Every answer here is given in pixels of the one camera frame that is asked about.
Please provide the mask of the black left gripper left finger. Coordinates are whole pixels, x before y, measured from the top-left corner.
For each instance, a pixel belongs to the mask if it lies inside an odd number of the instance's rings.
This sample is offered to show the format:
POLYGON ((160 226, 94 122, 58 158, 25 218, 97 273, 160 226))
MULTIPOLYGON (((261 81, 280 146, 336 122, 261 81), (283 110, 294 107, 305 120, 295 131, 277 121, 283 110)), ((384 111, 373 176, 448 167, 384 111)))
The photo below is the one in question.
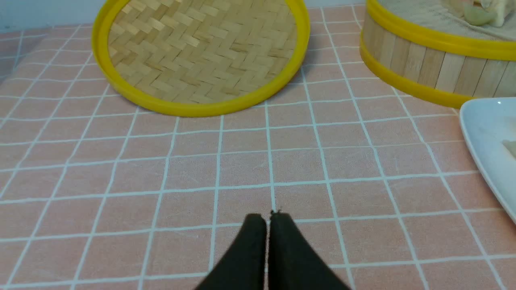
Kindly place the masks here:
POLYGON ((263 290, 267 227, 259 213, 246 215, 227 251, 197 290, 263 290))

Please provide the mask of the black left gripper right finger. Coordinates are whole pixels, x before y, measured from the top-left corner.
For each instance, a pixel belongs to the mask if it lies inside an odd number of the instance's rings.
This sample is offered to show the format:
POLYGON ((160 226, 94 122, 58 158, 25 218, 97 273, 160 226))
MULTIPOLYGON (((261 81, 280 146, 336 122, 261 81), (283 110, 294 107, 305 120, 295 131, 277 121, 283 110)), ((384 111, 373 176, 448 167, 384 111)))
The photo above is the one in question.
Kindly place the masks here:
POLYGON ((289 213, 271 212, 268 253, 270 290, 348 290, 320 258, 289 213))

